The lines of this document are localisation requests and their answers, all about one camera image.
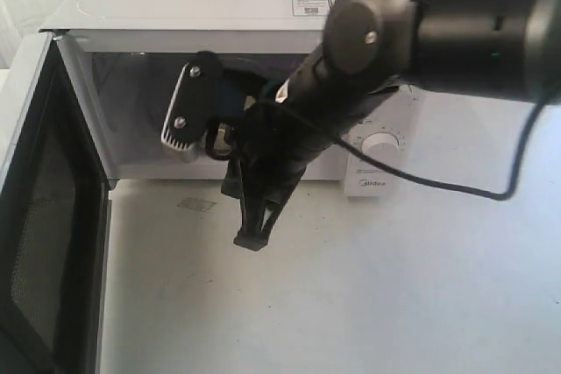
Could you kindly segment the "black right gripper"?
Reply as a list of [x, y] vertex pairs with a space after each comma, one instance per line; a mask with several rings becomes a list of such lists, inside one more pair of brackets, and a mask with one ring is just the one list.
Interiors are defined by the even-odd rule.
[[257, 102], [233, 131], [234, 158], [223, 192], [239, 200], [234, 244], [268, 245], [274, 225], [308, 165], [333, 146], [333, 107], [327, 102]]

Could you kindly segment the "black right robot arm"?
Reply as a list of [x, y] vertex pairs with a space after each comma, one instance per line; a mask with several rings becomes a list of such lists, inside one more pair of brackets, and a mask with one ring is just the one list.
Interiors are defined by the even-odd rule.
[[390, 169], [418, 185], [510, 199], [537, 118], [560, 101], [560, 0], [336, 0], [321, 43], [231, 127], [222, 191], [240, 203], [234, 244], [264, 248], [309, 163], [403, 85], [532, 104], [501, 193]]

